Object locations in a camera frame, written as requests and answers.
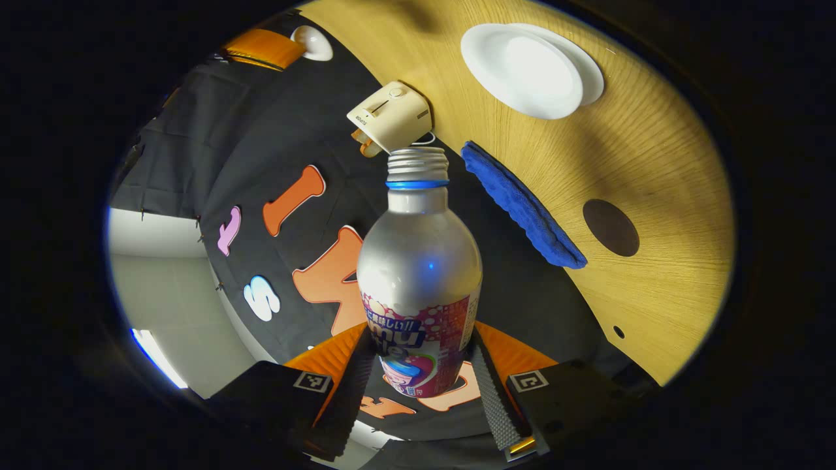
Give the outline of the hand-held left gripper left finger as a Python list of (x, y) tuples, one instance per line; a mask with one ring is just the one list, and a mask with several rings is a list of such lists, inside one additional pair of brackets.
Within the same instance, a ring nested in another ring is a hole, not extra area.
[(257, 362), (207, 407), (259, 437), (332, 461), (344, 454), (375, 359), (370, 329), (358, 324), (284, 365)]

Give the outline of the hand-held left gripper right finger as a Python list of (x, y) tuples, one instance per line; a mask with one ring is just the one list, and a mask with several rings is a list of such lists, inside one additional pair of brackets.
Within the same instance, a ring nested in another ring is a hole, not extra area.
[(628, 412), (627, 393), (579, 360), (558, 363), (475, 324), (470, 359), (490, 432), (509, 461), (562, 453)]

